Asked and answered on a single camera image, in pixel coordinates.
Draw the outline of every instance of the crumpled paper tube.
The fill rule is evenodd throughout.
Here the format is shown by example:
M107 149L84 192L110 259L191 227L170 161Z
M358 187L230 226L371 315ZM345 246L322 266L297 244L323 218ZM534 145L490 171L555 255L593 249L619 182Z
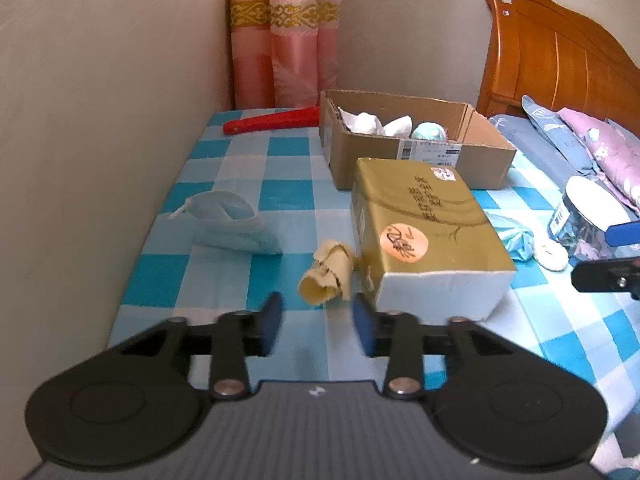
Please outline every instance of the crumpled paper tube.
M317 306L339 294L351 299L351 274L356 267L356 256L348 244L336 240L323 241L314 253L311 268L298 283L298 294L308 304Z

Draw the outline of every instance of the pillow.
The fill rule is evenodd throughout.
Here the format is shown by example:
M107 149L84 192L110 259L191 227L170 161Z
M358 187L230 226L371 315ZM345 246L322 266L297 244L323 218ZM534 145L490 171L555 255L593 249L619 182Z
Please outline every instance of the pillow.
M539 106L527 95L522 96L522 107L540 136L554 145L576 171L581 174L595 174L584 146L558 114Z
M489 122L560 189L564 189L570 177L578 174L562 153L542 138L528 119L497 115Z
M558 115L582 139L602 171L615 186L640 207L640 145L603 121L563 108Z
M640 139L638 139L634 134L632 134L629 130L627 130L624 126L620 126L616 121L614 121L613 119L604 119L604 121L609 125L609 126L613 126L614 130L619 131L621 134L623 134L625 136L625 139L627 140L627 142L629 142L630 144L636 143L638 146L640 146Z

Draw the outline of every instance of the blue pillow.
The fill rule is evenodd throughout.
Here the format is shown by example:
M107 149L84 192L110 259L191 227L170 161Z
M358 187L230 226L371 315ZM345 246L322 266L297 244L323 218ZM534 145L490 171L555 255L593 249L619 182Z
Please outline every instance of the blue pillow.
M522 96L522 107L540 136L555 146L576 171L595 174L587 149L558 114L539 106L526 95Z
M528 119L496 115L489 122L560 189L564 189L570 177L579 174L554 145L542 138Z
M613 119L604 119L604 121L609 125L613 126L613 128L619 131L621 134L625 136L626 142L629 144L638 144L640 143L640 139L638 139L634 134L632 134L629 130L627 130L624 126L620 126Z

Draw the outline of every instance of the white jar lid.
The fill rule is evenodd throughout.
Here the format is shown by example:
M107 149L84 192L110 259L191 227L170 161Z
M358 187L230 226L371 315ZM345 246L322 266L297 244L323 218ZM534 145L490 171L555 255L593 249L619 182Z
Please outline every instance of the white jar lid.
M589 222L601 231L629 222L622 204L606 189L583 176L572 176L566 183L566 195Z

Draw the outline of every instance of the red object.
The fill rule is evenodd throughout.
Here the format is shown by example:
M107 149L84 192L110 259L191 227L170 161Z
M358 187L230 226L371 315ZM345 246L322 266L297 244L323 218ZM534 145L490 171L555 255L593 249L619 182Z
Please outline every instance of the red object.
M285 128L310 128L320 123L320 108L300 108L290 112L261 115L236 121L227 121L222 126L225 135L245 134L263 130L283 130Z

